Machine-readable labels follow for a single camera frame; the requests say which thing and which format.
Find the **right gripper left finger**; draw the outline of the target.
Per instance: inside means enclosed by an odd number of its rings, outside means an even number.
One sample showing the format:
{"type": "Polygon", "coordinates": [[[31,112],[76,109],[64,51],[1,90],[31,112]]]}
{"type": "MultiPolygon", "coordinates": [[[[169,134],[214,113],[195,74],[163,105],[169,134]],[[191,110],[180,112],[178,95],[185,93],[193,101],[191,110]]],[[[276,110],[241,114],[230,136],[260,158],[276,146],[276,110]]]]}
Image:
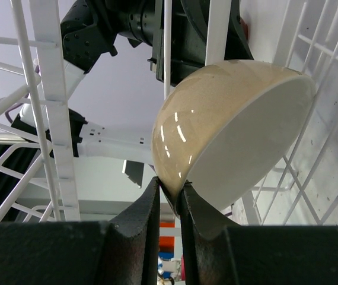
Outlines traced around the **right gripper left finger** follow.
{"type": "Polygon", "coordinates": [[[155,284],[160,182],[110,221],[0,223],[0,284],[155,284]]]}

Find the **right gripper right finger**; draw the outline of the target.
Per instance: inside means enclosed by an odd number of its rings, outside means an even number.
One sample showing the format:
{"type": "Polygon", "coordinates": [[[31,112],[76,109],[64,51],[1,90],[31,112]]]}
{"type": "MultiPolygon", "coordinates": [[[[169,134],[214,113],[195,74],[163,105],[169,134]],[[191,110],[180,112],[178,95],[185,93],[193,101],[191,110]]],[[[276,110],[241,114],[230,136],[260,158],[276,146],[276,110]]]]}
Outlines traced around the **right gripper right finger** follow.
{"type": "Polygon", "coordinates": [[[241,226],[180,193],[187,284],[338,284],[338,226],[241,226]]]}

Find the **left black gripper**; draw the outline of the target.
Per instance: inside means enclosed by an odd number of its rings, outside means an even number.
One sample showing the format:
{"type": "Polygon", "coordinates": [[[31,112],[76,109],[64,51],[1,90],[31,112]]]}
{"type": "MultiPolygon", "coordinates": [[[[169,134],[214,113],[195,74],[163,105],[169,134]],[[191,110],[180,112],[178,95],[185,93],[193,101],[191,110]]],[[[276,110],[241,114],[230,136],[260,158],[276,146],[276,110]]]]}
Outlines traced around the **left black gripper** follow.
{"type": "MultiPolygon", "coordinates": [[[[118,33],[132,47],[152,47],[148,59],[158,81],[164,81],[164,2],[119,1],[118,33]]],[[[173,1],[171,16],[170,84],[180,81],[205,65],[209,1],[173,1]]],[[[240,2],[231,1],[225,59],[254,59],[240,17],[240,2]]]]}

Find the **beige bowl with drawing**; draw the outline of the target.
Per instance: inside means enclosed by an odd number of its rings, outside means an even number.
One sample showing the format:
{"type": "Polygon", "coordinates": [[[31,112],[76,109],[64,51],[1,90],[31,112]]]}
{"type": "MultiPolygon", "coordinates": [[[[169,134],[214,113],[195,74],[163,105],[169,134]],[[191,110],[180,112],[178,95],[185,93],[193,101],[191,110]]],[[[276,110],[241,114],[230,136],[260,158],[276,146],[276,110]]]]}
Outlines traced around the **beige bowl with drawing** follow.
{"type": "Polygon", "coordinates": [[[173,211],[186,182],[218,210],[251,190],[296,140],[316,92],[310,76],[254,60],[186,77],[152,130],[155,172],[173,211]]]}

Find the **white wire dish rack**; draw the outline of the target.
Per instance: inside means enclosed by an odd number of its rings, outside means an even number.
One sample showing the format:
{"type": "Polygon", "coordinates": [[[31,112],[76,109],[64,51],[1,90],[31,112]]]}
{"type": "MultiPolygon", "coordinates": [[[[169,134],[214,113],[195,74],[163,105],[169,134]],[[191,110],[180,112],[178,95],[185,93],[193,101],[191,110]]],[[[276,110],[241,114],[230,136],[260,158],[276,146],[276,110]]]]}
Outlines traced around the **white wire dish rack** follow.
{"type": "Polygon", "coordinates": [[[171,1],[76,1],[63,20],[56,1],[31,1],[34,40],[28,38],[23,6],[12,1],[16,38],[0,45],[20,50],[22,67],[0,70],[25,84],[0,99],[0,130],[24,138],[40,155],[0,205],[0,220],[29,184],[48,189],[48,214],[78,221],[74,156],[103,156],[151,165],[174,214],[181,190],[191,182],[204,200],[222,209],[241,198],[283,160],[292,159],[315,104],[338,63],[338,1],[309,14],[311,1],[289,1],[273,61],[253,57],[238,1],[181,1],[182,22],[198,37],[199,61],[180,73],[174,58],[171,1]],[[73,146],[68,100],[100,56],[116,55],[117,36],[152,47],[151,66],[164,83],[164,102],[152,137],[111,133],[86,122],[73,146]]]}

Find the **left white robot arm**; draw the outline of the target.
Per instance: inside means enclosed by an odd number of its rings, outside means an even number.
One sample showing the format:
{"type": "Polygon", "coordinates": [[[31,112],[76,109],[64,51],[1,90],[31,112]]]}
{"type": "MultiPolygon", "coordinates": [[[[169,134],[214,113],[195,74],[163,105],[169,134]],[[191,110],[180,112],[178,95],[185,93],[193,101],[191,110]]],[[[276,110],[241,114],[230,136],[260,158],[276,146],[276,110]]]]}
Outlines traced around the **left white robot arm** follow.
{"type": "Polygon", "coordinates": [[[152,164],[152,128],[169,92],[205,66],[209,1],[31,1],[43,126],[24,103],[13,125],[59,157],[152,164]]]}

